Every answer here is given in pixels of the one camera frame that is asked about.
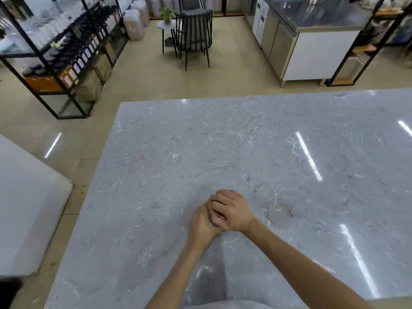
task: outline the stainless steel counter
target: stainless steel counter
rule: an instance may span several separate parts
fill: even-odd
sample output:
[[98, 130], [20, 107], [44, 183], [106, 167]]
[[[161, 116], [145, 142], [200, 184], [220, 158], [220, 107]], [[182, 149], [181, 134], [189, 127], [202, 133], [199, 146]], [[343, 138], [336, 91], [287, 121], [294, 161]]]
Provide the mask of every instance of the stainless steel counter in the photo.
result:
[[265, 0], [296, 33], [362, 30], [371, 13], [347, 0]]
[[[412, 295], [412, 136], [398, 123], [412, 127], [411, 93], [122, 103], [46, 308], [142, 309], [195, 207], [221, 188], [362, 297]], [[285, 193], [304, 201], [273, 225], [267, 209]], [[183, 305], [222, 299], [301, 304], [235, 232], [204, 253]]]

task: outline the tile floor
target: tile floor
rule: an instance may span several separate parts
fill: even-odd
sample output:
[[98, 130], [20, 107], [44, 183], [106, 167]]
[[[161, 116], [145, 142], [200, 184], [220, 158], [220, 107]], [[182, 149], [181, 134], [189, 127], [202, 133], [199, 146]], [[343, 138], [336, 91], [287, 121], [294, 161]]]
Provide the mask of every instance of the tile floor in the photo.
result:
[[[12, 309], [44, 307], [120, 102], [412, 87], [412, 70], [396, 59], [396, 51], [386, 49], [353, 87], [318, 87], [315, 81], [304, 81], [287, 82], [281, 89], [242, 17], [216, 18], [213, 28], [211, 68], [203, 54], [192, 54], [185, 72], [184, 60], [175, 58], [173, 48], [165, 48], [162, 55], [161, 30], [152, 21], [142, 41], [125, 47], [88, 119], [54, 119], [0, 68], [0, 134], [75, 183], [41, 268], [26, 280]], [[44, 159], [59, 132], [62, 136]], [[410, 300], [376, 306], [406, 308], [406, 303], [411, 306]]]

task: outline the hand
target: hand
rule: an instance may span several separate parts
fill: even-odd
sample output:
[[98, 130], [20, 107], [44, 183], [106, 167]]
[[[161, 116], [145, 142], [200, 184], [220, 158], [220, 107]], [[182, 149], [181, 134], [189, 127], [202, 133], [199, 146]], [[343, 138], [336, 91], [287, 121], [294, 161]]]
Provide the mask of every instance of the hand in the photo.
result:
[[235, 190], [220, 190], [209, 198], [207, 207], [211, 213], [214, 210], [226, 216], [219, 218], [216, 214], [211, 216], [213, 223], [224, 230], [245, 232], [252, 221], [256, 219], [249, 207], [248, 201]]
[[[215, 212], [211, 213], [212, 217], [217, 215]], [[190, 248], [199, 249], [203, 252], [213, 238], [222, 233], [223, 230], [219, 227], [214, 227], [209, 221], [209, 211], [206, 207], [206, 203], [199, 206], [193, 214], [192, 220], [190, 220], [189, 234], [187, 245]]]

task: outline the side table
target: side table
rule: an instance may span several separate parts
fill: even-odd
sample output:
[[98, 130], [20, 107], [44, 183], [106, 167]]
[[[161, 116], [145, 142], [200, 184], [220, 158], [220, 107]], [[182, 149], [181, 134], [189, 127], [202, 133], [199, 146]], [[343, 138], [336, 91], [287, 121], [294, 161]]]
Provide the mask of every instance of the side table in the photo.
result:
[[170, 32], [172, 33], [172, 38], [173, 38], [173, 47], [175, 48], [175, 54], [176, 57], [178, 57], [178, 51], [176, 50], [176, 33], [175, 33], [175, 29], [176, 29], [176, 21], [172, 20], [170, 25], [166, 25], [164, 23], [163, 20], [159, 21], [157, 24], [157, 27], [159, 27], [162, 30], [162, 53], [164, 54], [164, 31], [165, 30], [170, 30]]

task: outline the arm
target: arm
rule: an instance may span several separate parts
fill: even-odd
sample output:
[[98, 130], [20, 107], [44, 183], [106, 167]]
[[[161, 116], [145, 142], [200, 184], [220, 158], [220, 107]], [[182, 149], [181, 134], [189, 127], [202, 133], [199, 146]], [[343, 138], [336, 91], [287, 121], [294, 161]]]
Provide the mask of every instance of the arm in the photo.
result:
[[311, 309], [370, 309], [350, 287], [312, 262], [304, 254], [273, 234], [249, 208], [245, 198], [234, 190], [218, 191], [210, 198], [209, 209], [226, 220], [212, 217], [225, 230], [242, 232], [272, 261], [299, 297]]
[[179, 255], [172, 271], [153, 295], [145, 309], [178, 309], [182, 303], [183, 294], [190, 275], [203, 251], [212, 239], [222, 232], [209, 222], [209, 212], [206, 205], [198, 207], [190, 221], [188, 240]]

